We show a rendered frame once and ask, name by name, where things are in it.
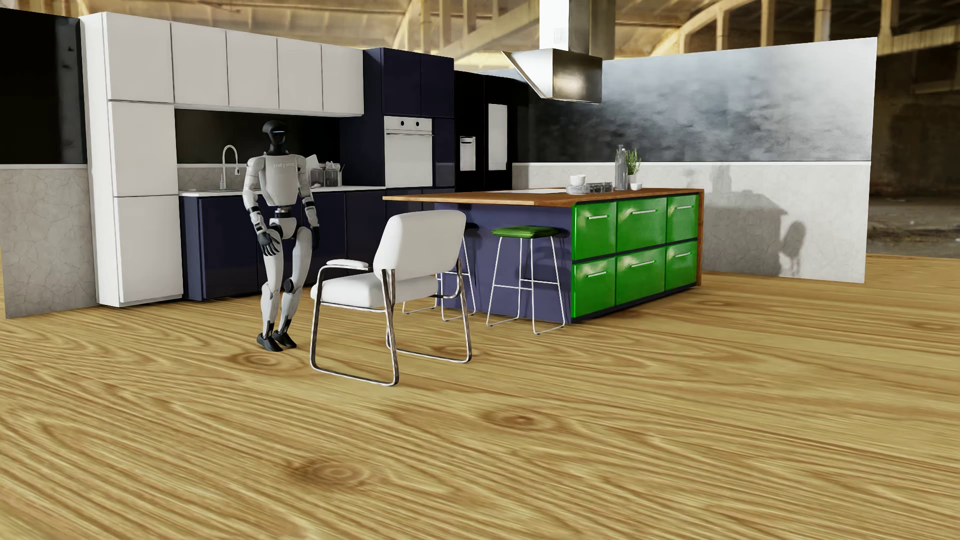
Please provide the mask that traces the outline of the robot left leg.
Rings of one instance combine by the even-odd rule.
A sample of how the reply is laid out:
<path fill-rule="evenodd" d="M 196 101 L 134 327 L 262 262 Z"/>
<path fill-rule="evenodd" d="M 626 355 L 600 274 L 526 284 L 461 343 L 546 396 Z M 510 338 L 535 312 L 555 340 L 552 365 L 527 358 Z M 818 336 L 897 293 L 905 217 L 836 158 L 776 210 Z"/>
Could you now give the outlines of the robot left leg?
<path fill-rule="evenodd" d="M 309 227 L 300 226 L 295 218 L 271 219 L 270 228 L 276 228 L 278 232 L 281 232 L 282 248 L 283 241 L 294 240 L 293 250 L 291 251 L 292 270 L 290 272 L 284 270 L 283 251 L 283 275 L 279 290 L 281 296 L 271 334 L 282 349 L 293 349 L 297 345 L 288 332 L 302 298 L 313 256 L 311 231 Z"/>

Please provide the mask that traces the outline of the navy base cabinets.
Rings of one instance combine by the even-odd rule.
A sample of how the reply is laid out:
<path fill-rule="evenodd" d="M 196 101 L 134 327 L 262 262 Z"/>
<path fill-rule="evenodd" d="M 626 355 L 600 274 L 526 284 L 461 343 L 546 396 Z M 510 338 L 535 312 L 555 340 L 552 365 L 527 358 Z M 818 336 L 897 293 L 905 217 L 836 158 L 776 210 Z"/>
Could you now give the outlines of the navy base cabinets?
<path fill-rule="evenodd" d="M 320 240 L 305 288 L 328 261 L 370 263 L 386 221 L 393 215 L 432 210 L 430 202 L 386 201 L 385 196 L 452 192 L 453 188 L 378 189 L 342 186 L 317 189 Z M 259 294 L 266 269 L 257 235 L 238 191 L 180 196 L 183 296 L 194 301 Z"/>

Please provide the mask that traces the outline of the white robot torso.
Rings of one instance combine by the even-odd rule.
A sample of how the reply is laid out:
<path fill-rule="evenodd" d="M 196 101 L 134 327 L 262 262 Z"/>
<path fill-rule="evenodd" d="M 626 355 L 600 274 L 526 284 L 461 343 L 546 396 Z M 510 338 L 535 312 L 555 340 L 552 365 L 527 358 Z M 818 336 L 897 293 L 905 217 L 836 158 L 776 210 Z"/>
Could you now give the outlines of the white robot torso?
<path fill-rule="evenodd" d="M 258 176 L 261 194 L 270 207 L 290 207 L 310 195 L 306 158 L 299 154 L 263 154 L 247 163 L 247 171 Z"/>

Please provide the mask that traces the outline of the navy tall oven cabinet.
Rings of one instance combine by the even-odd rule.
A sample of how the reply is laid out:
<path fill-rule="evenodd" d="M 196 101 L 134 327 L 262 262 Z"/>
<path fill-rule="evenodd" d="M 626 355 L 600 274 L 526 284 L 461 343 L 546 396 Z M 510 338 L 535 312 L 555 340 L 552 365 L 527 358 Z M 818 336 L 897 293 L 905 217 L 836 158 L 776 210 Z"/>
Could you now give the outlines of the navy tall oven cabinet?
<path fill-rule="evenodd" d="M 363 52 L 364 113 L 340 122 L 346 186 L 385 185 L 383 117 L 432 119 L 433 185 L 454 186 L 454 70 L 451 57 L 392 48 Z"/>

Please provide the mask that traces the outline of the black fridge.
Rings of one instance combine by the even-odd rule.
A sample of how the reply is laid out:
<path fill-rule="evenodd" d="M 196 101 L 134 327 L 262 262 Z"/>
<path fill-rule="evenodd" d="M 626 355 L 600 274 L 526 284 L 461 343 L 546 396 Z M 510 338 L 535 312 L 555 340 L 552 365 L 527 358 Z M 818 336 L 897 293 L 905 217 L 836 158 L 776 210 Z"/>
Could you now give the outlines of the black fridge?
<path fill-rule="evenodd" d="M 455 190 L 511 190 L 520 157 L 526 82 L 454 72 Z"/>

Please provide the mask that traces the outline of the white built-in oven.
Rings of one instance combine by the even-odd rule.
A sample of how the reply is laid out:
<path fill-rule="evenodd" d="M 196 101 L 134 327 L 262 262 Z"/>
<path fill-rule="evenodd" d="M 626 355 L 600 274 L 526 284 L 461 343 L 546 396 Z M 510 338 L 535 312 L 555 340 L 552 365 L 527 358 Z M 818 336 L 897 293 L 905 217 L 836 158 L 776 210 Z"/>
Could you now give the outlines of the white built-in oven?
<path fill-rule="evenodd" d="M 386 188 L 433 186 L 432 119 L 384 116 L 383 120 Z"/>

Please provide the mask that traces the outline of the robot right leg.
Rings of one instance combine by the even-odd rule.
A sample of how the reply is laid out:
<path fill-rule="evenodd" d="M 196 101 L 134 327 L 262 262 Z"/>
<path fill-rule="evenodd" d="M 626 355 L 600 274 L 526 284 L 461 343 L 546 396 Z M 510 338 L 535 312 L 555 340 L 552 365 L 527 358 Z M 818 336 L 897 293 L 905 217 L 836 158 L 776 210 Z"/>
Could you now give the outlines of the robot right leg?
<path fill-rule="evenodd" d="M 262 331 L 258 334 L 257 342 L 267 351 L 281 352 L 283 349 L 272 337 L 272 333 L 282 296 L 280 290 L 283 275 L 283 252 L 275 256 L 263 256 L 263 261 L 266 281 L 261 288 Z"/>

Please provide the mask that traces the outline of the stainless steel range hood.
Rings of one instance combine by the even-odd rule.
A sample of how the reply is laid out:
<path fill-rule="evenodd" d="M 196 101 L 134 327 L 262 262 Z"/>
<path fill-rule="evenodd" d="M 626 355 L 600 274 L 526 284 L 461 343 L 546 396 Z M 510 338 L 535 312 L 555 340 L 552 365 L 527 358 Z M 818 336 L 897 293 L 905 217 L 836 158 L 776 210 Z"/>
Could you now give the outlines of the stainless steel range hood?
<path fill-rule="evenodd" d="M 504 52 L 535 93 L 599 104 L 603 63 L 616 55 L 617 0 L 538 0 L 539 48 Z"/>

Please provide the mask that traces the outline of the navy wood-top kitchen island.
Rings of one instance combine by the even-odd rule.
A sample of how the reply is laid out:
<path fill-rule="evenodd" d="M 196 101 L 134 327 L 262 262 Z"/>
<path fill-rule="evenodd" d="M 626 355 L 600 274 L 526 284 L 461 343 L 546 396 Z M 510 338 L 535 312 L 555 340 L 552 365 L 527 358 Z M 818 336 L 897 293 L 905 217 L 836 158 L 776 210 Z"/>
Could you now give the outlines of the navy wood-top kitchen island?
<path fill-rule="evenodd" d="M 620 200 L 661 198 L 677 195 L 698 194 L 700 197 L 699 209 L 699 236 L 695 239 L 671 242 L 632 251 L 616 251 L 608 256 L 599 256 L 592 259 L 574 260 L 572 250 L 572 209 L 578 204 L 599 202 L 618 202 Z M 701 242 L 703 239 L 704 190 L 702 188 L 642 188 L 640 190 L 619 190 L 606 192 L 590 192 L 571 194 L 563 188 L 545 188 L 528 190 L 506 191 L 472 191 L 472 192 L 444 192 L 420 193 L 410 195 L 385 196 L 386 201 L 422 202 L 430 203 L 435 210 L 456 210 L 465 214 L 466 221 L 474 224 L 466 232 L 465 248 L 468 251 L 470 285 L 476 290 L 475 300 L 478 302 L 478 311 L 488 312 L 488 301 L 491 292 L 491 279 L 494 273 L 495 258 L 498 251 L 498 237 L 491 231 L 503 227 L 513 226 L 545 226 L 560 230 L 554 237 L 557 246 L 559 278 L 563 290 L 564 308 L 567 322 L 577 323 L 609 313 L 630 309 L 634 306 L 657 300 L 675 294 L 701 283 Z M 634 300 L 572 318 L 570 313 L 571 268 L 573 264 L 587 263 L 617 258 L 632 252 L 649 249 L 666 248 L 675 243 L 696 240 L 698 248 L 698 279 L 695 284 L 664 290 L 652 296 Z M 518 284 L 520 262 L 520 240 L 505 238 L 500 251 L 499 266 L 496 275 L 498 285 L 516 286 Z M 522 263 L 523 278 L 530 277 L 528 243 L 523 245 Z M 555 270 L 549 238 L 533 240 L 534 250 L 534 279 L 553 282 Z M 517 314 L 518 292 L 515 289 L 499 288 L 494 294 L 491 314 L 498 316 L 498 321 L 514 317 Z M 520 317 L 531 319 L 530 292 L 522 291 Z M 542 324 L 561 324 L 560 302 L 556 285 L 535 285 L 535 319 Z"/>

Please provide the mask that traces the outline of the white wall cabinets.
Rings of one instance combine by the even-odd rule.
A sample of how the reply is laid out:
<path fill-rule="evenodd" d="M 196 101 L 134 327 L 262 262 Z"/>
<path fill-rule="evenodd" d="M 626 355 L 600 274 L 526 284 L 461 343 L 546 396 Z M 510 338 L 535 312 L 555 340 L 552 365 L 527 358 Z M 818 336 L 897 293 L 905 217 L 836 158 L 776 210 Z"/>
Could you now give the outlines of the white wall cabinets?
<path fill-rule="evenodd" d="M 171 23 L 178 109 L 360 117 L 363 53 L 357 48 Z"/>

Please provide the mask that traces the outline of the tall white pantry cabinet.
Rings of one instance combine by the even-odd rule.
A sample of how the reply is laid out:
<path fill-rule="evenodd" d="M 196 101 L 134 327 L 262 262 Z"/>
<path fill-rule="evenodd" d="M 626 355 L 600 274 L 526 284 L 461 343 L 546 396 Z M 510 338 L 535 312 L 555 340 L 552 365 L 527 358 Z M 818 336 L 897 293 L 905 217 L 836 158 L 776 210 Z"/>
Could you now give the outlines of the tall white pantry cabinet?
<path fill-rule="evenodd" d="M 83 90 L 97 302 L 184 293 L 171 25 L 82 16 Z"/>

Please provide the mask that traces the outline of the robot leg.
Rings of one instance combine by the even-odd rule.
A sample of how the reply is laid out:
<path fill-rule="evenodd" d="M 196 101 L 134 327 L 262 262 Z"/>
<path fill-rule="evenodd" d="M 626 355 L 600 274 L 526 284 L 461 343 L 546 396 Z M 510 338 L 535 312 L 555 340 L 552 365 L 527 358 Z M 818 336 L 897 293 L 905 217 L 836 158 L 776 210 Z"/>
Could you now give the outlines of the robot leg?
<path fill-rule="evenodd" d="M 282 296 L 280 290 L 283 275 L 283 252 L 275 256 L 263 256 L 263 261 L 266 281 L 261 288 L 262 331 L 258 334 L 257 342 L 267 351 L 281 352 L 283 349 L 272 337 L 272 333 Z"/>
<path fill-rule="evenodd" d="M 282 349 L 293 349 L 297 345 L 288 332 L 302 298 L 313 256 L 311 231 L 309 227 L 300 226 L 295 218 L 271 219 L 270 228 L 276 228 L 278 232 L 281 232 L 282 248 L 283 241 L 294 240 L 293 250 L 291 251 L 292 270 L 290 272 L 284 270 L 283 251 L 283 275 L 279 290 L 281 296 L 271 334 Z"/>

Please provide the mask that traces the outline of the green island drawer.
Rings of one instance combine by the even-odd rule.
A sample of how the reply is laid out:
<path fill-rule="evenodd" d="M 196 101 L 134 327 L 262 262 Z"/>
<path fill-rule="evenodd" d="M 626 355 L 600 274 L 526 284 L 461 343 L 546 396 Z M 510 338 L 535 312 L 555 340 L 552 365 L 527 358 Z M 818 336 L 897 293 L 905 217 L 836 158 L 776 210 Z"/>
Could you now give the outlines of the green island drawer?
<path fill-rule="evenodd" d="M 616 304 L 615 257 L 574 263 L 571 268 L 572 318 L 601 312 Z"/>
<path fill-rule="evenodd" d="M 699 237 L 700 197 L 685 194 L 667 198 L 665 242 L 695 240 Z"/>
<path fill-rule="evenodd" d="M 616 257 L 615 304 L 622 305 L 666 290 L 666 248 L 633 251 Z"/>
<path fill-rule="evenodd" d="M 607 257 L 617 251 L 617 203 L 578 203 L 572 208 L 574 261 Z"/>
<path fill-rule="evenodd" d="M 666 197 L 616 203 L 616 251 L 628 252 L 666 243 Z"/>
<path fill-rule="evenodd" d="M 675 243 L 665 248 L 664 289 L 695 285 L 698 280 L 699 243 L 696 240 Z"/>

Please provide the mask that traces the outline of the glass jars on counter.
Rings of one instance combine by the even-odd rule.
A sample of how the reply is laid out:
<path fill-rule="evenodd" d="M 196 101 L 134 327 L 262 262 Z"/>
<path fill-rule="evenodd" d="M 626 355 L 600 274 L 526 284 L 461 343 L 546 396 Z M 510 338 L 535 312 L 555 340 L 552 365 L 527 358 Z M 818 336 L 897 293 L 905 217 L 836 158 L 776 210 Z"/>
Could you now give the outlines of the glass jars on counter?
<path fill-rule="evenodd" d="M 340 163 L 320 162 L 316 154 L 306 157 L 309 184 L 312 189 L 337 188 L 343 184 L 344 166 Z"/>

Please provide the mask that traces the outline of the white padded chrome chair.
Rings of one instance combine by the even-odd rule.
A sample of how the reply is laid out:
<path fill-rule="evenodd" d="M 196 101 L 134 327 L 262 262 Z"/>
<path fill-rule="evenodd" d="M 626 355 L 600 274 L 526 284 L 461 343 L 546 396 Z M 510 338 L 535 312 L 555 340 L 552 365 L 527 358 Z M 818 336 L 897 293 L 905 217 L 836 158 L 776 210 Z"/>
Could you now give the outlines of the white padded chrome chair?
<path fill-rule="evenodd" d="M 311 288 L 314 301 L 310 366 L 322 373 L 341 376 L 383 387 L 400 380 L 394 309 L 398 302 L 423 298 L 459 298 L 465 338 L 465 358 L 450 362 L 470 362 L 473 344 L 470 316 L 467 313 L 464 274 L 459 257 L 464 239 L 466 215 L 459 210 L 430 210 L 393 215 L 387 221 L 373 263 L 353 259 L 332 259 L 318 270 Z M 386 344 L 390 350 L 392 379 L 339 373 L 321 367 L 316 361 L 319 308 L 340 308 L 360 312 L 384 313 Z"/>

